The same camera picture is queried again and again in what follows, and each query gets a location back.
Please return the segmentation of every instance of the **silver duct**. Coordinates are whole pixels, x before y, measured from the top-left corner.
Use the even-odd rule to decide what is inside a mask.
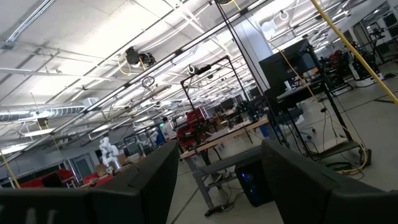
[[[54,105],[0,106],[0,122],[27,121],[77,114],[97,101],[98,98],[87,98],[83,101]]]

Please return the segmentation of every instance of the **wooden table top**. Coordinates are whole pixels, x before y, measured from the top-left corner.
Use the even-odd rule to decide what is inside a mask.
[[[218,133],[221,133],[221,135],[215,133],[213,136],[208,138],[208,140],[210,142],[204,143],[204,144],[201,144],[200,146],[198,146],[197,147],[197,151],[200,152],[200,151],[206,150],[206,149],[208,149],[210,147],[213,147],[213,146],[216,146],[218,144],[221,144],[223,141],[225,141],[225,140],[227,140],[229,138],[233,138],[233,137],[238,136],[240,134],[246,133],[245,129],[249,131],[249,130],[252,130],[254,128],[258,128],[261,125],[267,124],[267,123],[269,123],[267,116],[263,116],[262,118],[260,118],[259,121],[255,122],[255,123],[244,122],[244,125],[241,126],[238,129],[234,129],[234,128],[230,129],[230,130],[223,129],[223,130],[218,132]],[[186,151],[180,157],[181,157],[181,159],[184,159],[184,158],[192,156],[194,154],[195,154],[194,150]]]

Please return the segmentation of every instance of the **computer monitor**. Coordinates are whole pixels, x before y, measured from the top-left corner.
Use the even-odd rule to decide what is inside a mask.
[[[231,109],[234,106],[234,100],[232,98],[224,100],[221,102],[221,106],[223,107],[224,110]]]
[[[253,98],[255,98],[255,97],[261,96],[261,92],[260,92],[260,90],[258,89],[258,87],[254,87],[253,89],[250,90],[250,95],[251,95]]]
[[[315,68],[310,54],[305,53],[305,48],[309,45],[308,40],[303,39],[283,50],[287,60],[299,75]],[[275,53],[261,60],[259,64],[271,88],[296,77],[296,74],[280,53]]]

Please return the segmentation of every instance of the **table leg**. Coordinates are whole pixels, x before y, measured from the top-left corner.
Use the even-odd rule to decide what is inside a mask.
[[[198,167],[195,165],[195,163],[194,163],[194,161],[193,161],[191,156],[190,157],[186,157],[185,161],[187,162],[187,164],[188,164],[188,166],[189,166],[189,168],[190,168],[190,170],[192,172],[195,172],[198,169]],[[211,201],[209,193],[208,193],[208,191],[207,191],[207,189],[205,187],[205,184],[203,183],[201,177],[196,178],[195,181],[196,181],[196,183],[198,185],[198,188],[200,190],[200,193],[201,193],[203,199],[205,199],[205,202],[206,202],[207,206],[209,208],[214,208],[213,202]]]
[[[214,208],[213,202],[211,201],[211,198],[209,196],[209,192],[207,191],[205,184],[203,183],[201,177],[196,178],[195,181],[197,182],[199,191],[200,191],[203,199],[205,199],[207,207],[209,209]]]

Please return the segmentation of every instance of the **concrete floor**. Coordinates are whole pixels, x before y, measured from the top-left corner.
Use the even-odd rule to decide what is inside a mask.
[[[397,74],[398,67],[393,63],[388,63],[380,67],[383,73],[394,71]],[[391,78],[384,82],[392,92],[398,96],[398,78]],[[386,94],[377,85],[371,85],[366,88],[357,88],[349,91],[335,99],[339,111],[348,127],[353,133],[355,139],[359,140],[354,127],[358,131],[359,136],[363,140],[368,149],[373,150],[372,165],[367,167],[364,177],[360,180],[366,184],[372,185],[382,190],[390,191],[398,189],[398,141],[396,133],[398,133],[398,107],[390,103],[381,103],[374,101],[375,99],[389,100]],[[332,119],[338,121],[334,116],[333,110],[328,101],[324,102],[325,106],[330,110]],[[308,99],[302,103],[304,109],[304,122],[298,125],[299,128],[313,126],[317,133],[313,134],[313,142],[322,148],[323,127],[325,125],[324,114],[320,112],[320,107]],[[334,128],[338,134],[344,134],[343,130],[337,125]],[[239,136],[234,141],[225,142],[225,149],[221,151],[221,156],[226,157],[243,151],[253,145],[261,143],[259,136],[260,131],[255,135],[252,134],[253,144],[245,136]],[[326,120],[325,125],[325,142],[334,138],[330,120]],[[290,148],[296,151],[293,137],[289,136]],[[358,151],[356,149],[343,153],[348,159],[358,161]],[[217,156],[213,151],[209,151],[211,161],[216,161]],[[327,164],[331,161],[345,161],[342,155],[337,154],[331,158],[322,161]],[[196,160],[198,166],[203,165],[201,158]],[[361,177],[361,174],[352,176],[354,179]],[[232,188],[240,189],[237,180],[229,183]],[[242,190],[233,189],[231,192],[227,187],[223,188],[226,193],[232,193],[232,197]],[[216,188],[210,190],[213,203],[215,205],[223,204],[227,201],[224,192]],[[197,185],[189,172],[189,168],[185,162],[181,162],[178,168],[177,184],[175,186],[174,196],[169,212],[167,223],[283,223],[275,202],[270,202],[260,207],[254,208],[250,205],[246,196],[242,194],[236,200],[235,207],[230,212],[218,213],[210,218],[204,216],[208,210],[206,203],[197,190]]]

